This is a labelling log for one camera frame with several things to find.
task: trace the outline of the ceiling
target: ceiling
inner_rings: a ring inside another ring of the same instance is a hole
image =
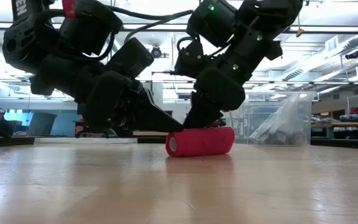
[[[195,9],[198,5],[198,0],[101,0],[103,4],[115,5],[130,11],[140,12],[144,14],[152,15],[166,15],[173,14],[175,12],[184,11],[187,9]],[[234,7],[238,8],[242,1],[228,1]],[[12,22],[12,8],[10,4],[6,4],[7,1],[0,1],[0,22]],[[54,9],[62,8],[62,1],[56,1],[51,7]],[[133,23],[150,23],[153,21],[146,21],[143,19],[137,19],[118,13],[118,16],[125,24]],[[172,24],[186,24],[189,16],[182,17],[171,21]],[[341,0],[341,1],[310,1],[309,6],[304,6],[300,16],[300,25],[307,26],[358,26],[358,1],[356,0]],[[54,19],[53,22],[60,23],[62,19]],[[294,26],[298,26],[298,21],[295,21]],[[120,32],[115,36],[116,44],[121,46],[124,44],[124,39],[128,32]],[[0,30],[0,54],[1,45],[3,42],[4,31]],[[159,58],[154,64],[146,69],[139,78],[142,80],[150,80],[152,78],[152,71],[164,71],[170,70],[175,64],[177,50],[176,41],[182,37],[187,36],[185,32],[139,32],[134,37],[145,45],[146,48],[151,49],[153,45],[158,45],[162,52],[170,54],[169,58]],[[280,34],[276,39],[281,40],[283,49],[283,56],[269,61],[266,58],[257,67],[254,76],[251,80],[276,80],[276,77],[272,75],[271,71],[284,72],[297,64],[302,60],[306,60],[311,55],[316,55],[322,52],[326,46],[326,41],[335,37],[336,34],[303,34],[300,37],[296,37],[295,34]],[[346,40],[354,37],[354,35],[339,35],[339,40]],[[204,52],[209,54],[214,52],[217,48],[211,45],[207,40],[201,38]],[[3,61],[0,61],[0,73],[3,75],[14,75],[13,78],[22,75],[22,77],[28,77],[28,74],[13,69],[9,65],[6,65]],[[320,72],[323,75],[341,66],[340,58],[330,61],[329,65],[319,66],[311,72]],[[157,74],[153,76],[154,80],[181,80],[183,77],[173,77],[165,74]]]

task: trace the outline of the desk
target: desk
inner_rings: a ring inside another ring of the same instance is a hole
[[[342,127],[342,128],[348,128],[348,127],[354,127],[358,128],[358,122],[332,122],[332,123],[317,123],[312,124],[311,128],[326,128],[327,130],[327,138],[334,138],[334,128],[335,127]]]
[[[1,146],[21,146],[21,145],[32,145],[34,144],[34,137],[18,136],[13,137],[10,141],[0,137]]]
[[[158,131],[134,131],[138,143],[165,143],[167,135]]]

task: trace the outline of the red foam roller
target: red foam roller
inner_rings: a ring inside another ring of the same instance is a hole
[[[168,134],[165,148],[172,157],[225,154],[230,152],[234,137],[234,130],[229,127],[186,129]]]

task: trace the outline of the plastic bag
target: plastic bag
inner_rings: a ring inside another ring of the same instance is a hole
[[[358,114],[347,114],[339,117],[342,122],[358,122]]]
[[[310,106],[313,98],[312,94],[300,93],[282,101],[282,106],[250,135],[250,140],[257,144],[307,144],[310,138]]]

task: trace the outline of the table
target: table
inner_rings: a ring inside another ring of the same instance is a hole
[[[334,128],[335,127],[355,127],[358,128],[358,122],[333,122],[333,123],[316,123],[312,124],[311,128],[326,128],[327,137],[333,139],[334,138]]]
[[[34,144],[34,137],[28,136],[14,136],[11,140],[6,140],[0,137],[0,147],[1,146],[20,146],[20,145],[29,145]]]

